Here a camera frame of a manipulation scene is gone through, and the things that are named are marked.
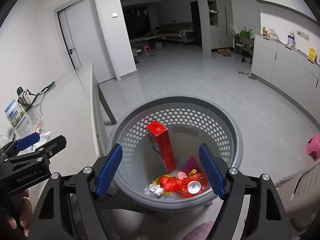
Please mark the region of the operator left hand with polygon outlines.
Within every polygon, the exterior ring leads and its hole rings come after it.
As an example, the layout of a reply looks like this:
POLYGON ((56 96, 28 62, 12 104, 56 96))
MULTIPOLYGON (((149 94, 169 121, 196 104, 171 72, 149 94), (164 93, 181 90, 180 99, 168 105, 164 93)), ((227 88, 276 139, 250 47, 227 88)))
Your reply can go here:
POLYGON ((28 239, 33 218, 29 190, 8 197, 1 193, 1 239, 28 239))

